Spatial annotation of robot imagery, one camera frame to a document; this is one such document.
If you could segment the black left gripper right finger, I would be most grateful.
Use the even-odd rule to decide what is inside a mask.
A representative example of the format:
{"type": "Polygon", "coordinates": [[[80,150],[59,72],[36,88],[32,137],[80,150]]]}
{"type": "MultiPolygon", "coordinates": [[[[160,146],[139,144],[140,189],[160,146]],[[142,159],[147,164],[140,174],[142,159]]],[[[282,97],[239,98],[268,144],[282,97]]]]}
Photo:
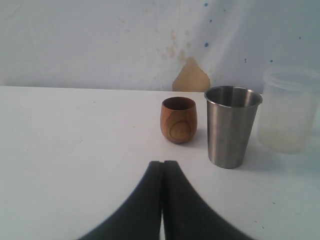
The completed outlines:
{"type": "Polygon", "coordinates": [[[162,214],[167,240],[249,240],[200,197],[176,161],[165,161],[162,214]]]}

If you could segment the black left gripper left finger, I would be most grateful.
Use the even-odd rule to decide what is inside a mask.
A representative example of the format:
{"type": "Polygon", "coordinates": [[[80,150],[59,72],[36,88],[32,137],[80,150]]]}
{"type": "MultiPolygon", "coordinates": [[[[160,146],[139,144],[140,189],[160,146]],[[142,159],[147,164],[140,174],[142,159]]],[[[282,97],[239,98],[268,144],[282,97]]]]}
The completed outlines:
{"type": "Polygon", "coordinates": [[[151,161],[130,196],[82,240],[159,240],[164,164],[151,161]]]}

